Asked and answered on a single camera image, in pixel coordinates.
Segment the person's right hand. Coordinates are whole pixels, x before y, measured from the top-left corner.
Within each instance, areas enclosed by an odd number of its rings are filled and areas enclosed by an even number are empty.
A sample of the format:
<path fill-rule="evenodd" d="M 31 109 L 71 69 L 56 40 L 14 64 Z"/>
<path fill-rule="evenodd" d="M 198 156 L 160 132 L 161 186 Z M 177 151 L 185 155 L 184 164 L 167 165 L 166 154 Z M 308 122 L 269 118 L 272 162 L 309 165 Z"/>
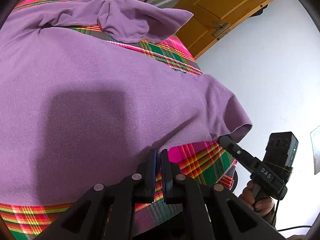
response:
<path fill-rule="evenodd" d="M 271 198 L 264 198 L 260 201 L 255 200 L 252 192 L 253 187 L 254 183 L 250 180 L 243 189 L 242 194 L 240 194 L 239 199 L 251 210 L 258 211 L 259 216 L 264 217 L 274 208 L 274 201 Z"/>

